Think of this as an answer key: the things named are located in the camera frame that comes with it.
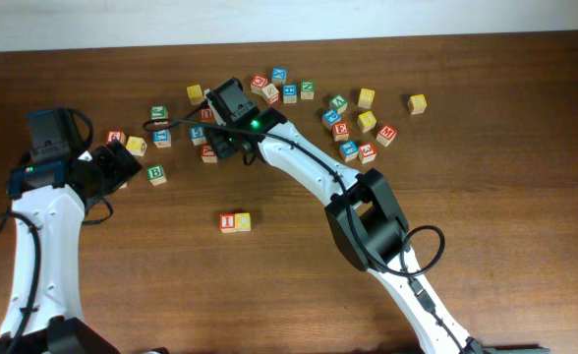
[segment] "letter on block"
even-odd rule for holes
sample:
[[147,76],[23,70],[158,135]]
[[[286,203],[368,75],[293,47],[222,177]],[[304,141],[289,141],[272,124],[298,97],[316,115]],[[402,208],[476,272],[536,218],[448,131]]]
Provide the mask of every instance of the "letter on block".
[[191,140],[194,146],[206,144],[206,135],[203,133],[202,127],[193,127],[189,129],[189,134],[191,135]]
[[376,148],[372,143],[363,144],[359,147],[359,159],[366,163],[376,158]]
[[147,144],[143,138],[130,137],[125,148],[135,156],[145,156],[145,151],[147,150]]
[[337,122],[332,125],[332,138],[336,142],[347,141],[350,138],[350,129],[348,128],[348,123]]
[[332,100],[330,100],[329,106],[331,109],[334,109],[335,112],[341,114],[348,107],[348,101],[344,97],[342,97],[341,94],[337,94],[335,97],[332,98]]
[[250,214],[248,212],[236,213],[234,214],[234,218],[237,224],[237,231],[252,230],[252,223],[250,220]]
[[204,100],[202,87],[199,85],[187,87],[187,93],[189,94],[189,99],[193,105],[200,104]]
[[105,141],[105,143],[108,144],[113,140],[118,140],[119,143],[125,146],[125,134],[123,133],[123,131],[109,131],[108,139]]
[[326,129],[331,130],[332,125],[339,122],[341,116],[337,114],[333,109],[329,109],[326,113],[321,116],[321,124],[326,127]]
[[362,113],[359,115],[359,119],[357,119],[357,124],[362,132],[366,133],[370,129],[376,126],[376,118],[371,111],[366,113]]
[[427,100],[423,94],[416,94],[409,98],[407,102],[407,108],[409,108],[409,113],[420,114],[427,109]]
[[212,147],[210,147],[210,144],[202,145],[202,160],[203,162],[210,162],[210,163],[217,162],[217,154],[214,153],[214,150],[212,149]]
[[285,85],[282,87],[282,102],[296,103],[298,101],[298,87],[295,85]]
[[300,89],[301,99],[313,99],[316,93],[316,83],[311,81],[303,81]]
[[359,93],[359,102],[357,105],[361,108],[370,109],[374,100],[375,92],[372,89],[361,88],[361,93]]
[[287,69],[273,68],[271,71],[271,83],[275,86],[285,85],[287,81]]
[[212,113],[212,109],[210,108],[204,108],[203,110],[200,111],[200,120],[202,121],[202,123],[207,123],[207,124],[214,124],[216,123],[214,120],[214,114]]
[[396,138],[396,133],[396,128],[384,125],[378,131],[378,134],[376,135],[376,141],[387,147],[389,146],[389,143],[393,142],[394,138]]
[[278,100],[278,89],[273,84],[269,84],[262,89],[262,98],[265,99],[267,104],[271,105]]
[[266,86],[267,86],[267,78],[264,78],[261,75],[254,75],[252,83],[250,84],[250,88],[252,89],[253,93],[262,94],[262,88]]
[[159,148],[170,148],[171,133],[166,129],[153,132],[153,143]]
[[[166,106],[153,106],[151,107],[151,119],[167,119],[169,118],[169,112],[167,112]],[[155,125],[169,124],[169,122],[155,123]]]
[[341,154],[341,158],[343,158],[344,161],[348,162],[351,159],[357,157],[359,149],[357,148],[355,142],[348,141],[342,144],[341,147],[339,147],[339,153]]
[[167,182],[167,176],[164,175],[164,170],[160,165],[155,165],[148,168],[147,177],[149,178],[149,182],[151,182],[151,184],[154,186]]
[[223,233],[237,232],[234,214],[219,215],[219,229]]

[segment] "brown table surface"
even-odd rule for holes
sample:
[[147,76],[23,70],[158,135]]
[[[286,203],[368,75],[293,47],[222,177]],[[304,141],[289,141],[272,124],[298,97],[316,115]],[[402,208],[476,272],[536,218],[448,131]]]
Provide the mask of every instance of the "brown table surface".
[[[152,105],[192,109],[186,87],[288,69],[316,99],[277,107],[324,152],[325,99],[376,90],[373,113],[398,136],[376,161],[411,226],[435,224],[446,251],[428,276],[450,313],[485,344],[541,343],[578,353],[578,32],[491,34],[0,54],[0,211],[5,183],[30,147],[26,114],[82,109],[95,144],[122,129],[149,141],[144,172],[111,196],[114,216],[84,227],[80,285],[86,322],[122,352],[313,353],[414,344],[378,282],[337,251],[322,205],[282,171],[240,157],[204,164],[188,129],[157,149],[141,123]],[[405,100],[427,96],[411,117]],[[261,97],[249,92],[259,105]],[[249,233],[222,234],[218,215],[248,211]],[[102,210],[93,214],[97,217]],[[414,241],[427,262],[437,241]],[[0,236],[0,324],[15,229]]]

